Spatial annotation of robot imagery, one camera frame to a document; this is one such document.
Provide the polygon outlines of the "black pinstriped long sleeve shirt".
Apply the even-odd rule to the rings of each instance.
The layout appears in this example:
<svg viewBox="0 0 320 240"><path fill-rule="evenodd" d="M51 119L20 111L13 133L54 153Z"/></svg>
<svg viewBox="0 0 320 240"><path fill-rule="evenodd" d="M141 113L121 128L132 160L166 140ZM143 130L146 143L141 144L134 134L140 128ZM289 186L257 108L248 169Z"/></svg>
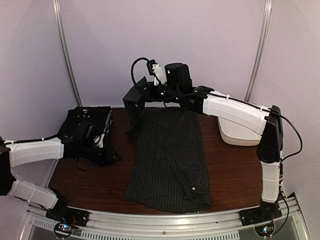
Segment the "black pinstriped long sleeve shirt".
<svg viewBox="0 0 320 240"><path fill-rule="evenodd" d="M197 113L178 108L146 111L135 86L123 97L137 138L125 199L159 211L190 213L211 207L210 185Z"/></svg>

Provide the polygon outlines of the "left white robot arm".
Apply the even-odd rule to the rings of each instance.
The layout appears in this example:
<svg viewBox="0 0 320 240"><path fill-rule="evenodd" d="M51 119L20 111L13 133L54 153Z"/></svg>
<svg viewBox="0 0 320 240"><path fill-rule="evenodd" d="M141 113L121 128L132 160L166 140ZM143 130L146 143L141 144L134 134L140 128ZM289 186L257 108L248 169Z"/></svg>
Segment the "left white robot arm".
<svg viewBox="0 0 320 240"><path fill-rule="evenodd" d="M72 211L58 192L16 178L12 169L33 162L74 158L87 159L94 167L104 167L121 160L105 138L108 127L81 121L74 127L62 127L56 135L35 140L0 141L0 194L33 202L52 211L61 222L72 218Z"/></svg>

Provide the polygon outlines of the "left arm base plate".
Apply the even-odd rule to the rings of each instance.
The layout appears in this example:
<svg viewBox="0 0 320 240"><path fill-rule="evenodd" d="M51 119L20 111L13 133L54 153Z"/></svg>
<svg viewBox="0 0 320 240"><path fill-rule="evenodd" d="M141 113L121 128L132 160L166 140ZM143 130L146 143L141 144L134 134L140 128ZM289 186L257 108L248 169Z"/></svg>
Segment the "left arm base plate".
<svg viewBox="0 0 320 240"><path fill-rule="evenodd" d="M55 207L54 209L46 210L45 217L71 226L86 227L89 219L89 212L63 206L60 209Z"/></svg>

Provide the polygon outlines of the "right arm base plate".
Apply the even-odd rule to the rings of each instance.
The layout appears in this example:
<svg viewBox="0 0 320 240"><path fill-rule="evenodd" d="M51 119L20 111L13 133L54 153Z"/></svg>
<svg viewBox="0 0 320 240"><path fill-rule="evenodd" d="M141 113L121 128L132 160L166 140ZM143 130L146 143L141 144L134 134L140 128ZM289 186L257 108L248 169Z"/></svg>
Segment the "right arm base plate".
<svg viewBox="0 0 320 240"><path fill-rule="evenodd" d="M257 225L264 222L271 222L282 216L281 210L277 207L274 211L262 206L241 210L239 212L242 226Z"/></svg>

